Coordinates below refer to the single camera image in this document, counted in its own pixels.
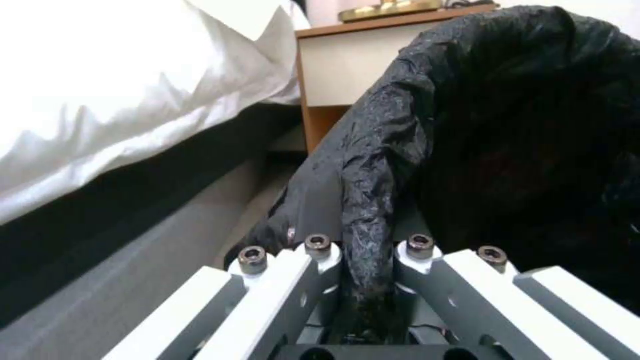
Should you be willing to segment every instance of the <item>floor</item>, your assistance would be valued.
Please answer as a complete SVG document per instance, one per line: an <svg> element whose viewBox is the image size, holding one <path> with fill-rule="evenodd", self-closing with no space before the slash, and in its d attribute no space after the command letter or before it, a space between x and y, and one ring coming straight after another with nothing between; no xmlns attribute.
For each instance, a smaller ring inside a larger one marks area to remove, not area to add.
<svg viewBox="0 0 640 360"><path fill-rule="evenodd" d="M214 267L223 267L227 252L266 215L296 169L296 165L288 163L270 162L267 164L265 178L258 187L256 196L249 202L236 227L231 231L222 251L214 260Z"/></svg>

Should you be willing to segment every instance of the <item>wall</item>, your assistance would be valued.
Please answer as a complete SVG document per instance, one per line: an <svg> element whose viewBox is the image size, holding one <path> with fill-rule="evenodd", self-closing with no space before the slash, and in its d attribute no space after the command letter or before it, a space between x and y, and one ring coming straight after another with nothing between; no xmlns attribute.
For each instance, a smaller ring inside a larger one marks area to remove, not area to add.
<svg viewBox="0 0 640 360"><path fill-rule="evenodd" d="M618 26L626 34L640 39L640 0L496 0L503 8L516 5L561 6L570 12L595 17ZM313 27L338 24L343 10L380 3L378 0L307 0Z"/></svg>

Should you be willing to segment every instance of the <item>nightstand top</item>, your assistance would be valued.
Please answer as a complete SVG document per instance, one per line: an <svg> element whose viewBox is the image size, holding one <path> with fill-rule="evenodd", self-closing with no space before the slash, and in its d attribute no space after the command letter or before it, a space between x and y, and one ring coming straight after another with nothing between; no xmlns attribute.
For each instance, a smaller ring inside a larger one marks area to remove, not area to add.
<svg viewBox="0 0 640 360"><path fill-rule="evenodd" d="M453 19L455 17L465 16L471 13L483 13L495 10L497 4L470 6L468 8L437 10L434 12L416 13L413 15L400 15L394 17L385 17L384 19L364 20L351 22L349 24L340 24L327 26L324 28L314 28L308 30L296 31L298 39L323 37L327 35L352 33L356 31L365 31L381 28L392 28L394 26L403 26L410 24L420 24L424 22L443 21Z"/></svg>

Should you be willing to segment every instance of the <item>bolt head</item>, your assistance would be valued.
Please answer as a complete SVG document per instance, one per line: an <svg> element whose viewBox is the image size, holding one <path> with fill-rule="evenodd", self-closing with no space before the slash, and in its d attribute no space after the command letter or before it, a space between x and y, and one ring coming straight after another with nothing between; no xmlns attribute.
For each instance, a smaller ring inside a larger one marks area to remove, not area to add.
<svg viewBox="0 0 640 360"><path fill-rule="evenodd" d="M243 273L261 274L267 270L267 252L260 246L245 247L238 255L238 262Z"/></svg>
<svg viewBox="0 0 640 360"><path fill-rule="evenodd" d="M331 255L331 239L325 234L309 235L305 239L305 251L315 260L328 258Z"/></svg>
<svg viewBox="0 0 640 360"><path fill-rule="evenodd" d="M426 260L433 257L435 241L425 234L413 234L406 244L406 253L410 257L418 260Z"/></svg>
<svg viewBox="0 0 640 360"><path fill-rule="evenodd" d="M296 228L295 227L290 227L287 229L287 241L292 244L293 241L296 239Z"/></svg>
<svg viewBox="0 0 640 360"><path fill-rule="evenodd" d="M501 274L507 270L507 261L509 260L507 253L499 247L481 246L478 248L478 256Z"/></svg>

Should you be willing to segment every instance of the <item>wooden nightstand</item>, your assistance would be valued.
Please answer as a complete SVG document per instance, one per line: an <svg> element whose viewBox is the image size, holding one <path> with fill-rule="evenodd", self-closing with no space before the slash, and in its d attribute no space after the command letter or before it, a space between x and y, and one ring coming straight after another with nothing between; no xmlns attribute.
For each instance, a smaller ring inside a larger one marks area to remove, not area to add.
<svg viewBox="0 0 640 360"><path fill-rule="evenodd" d="M496 5L419 13L297 31L307 151L318 143L421 32Z"/></svg>

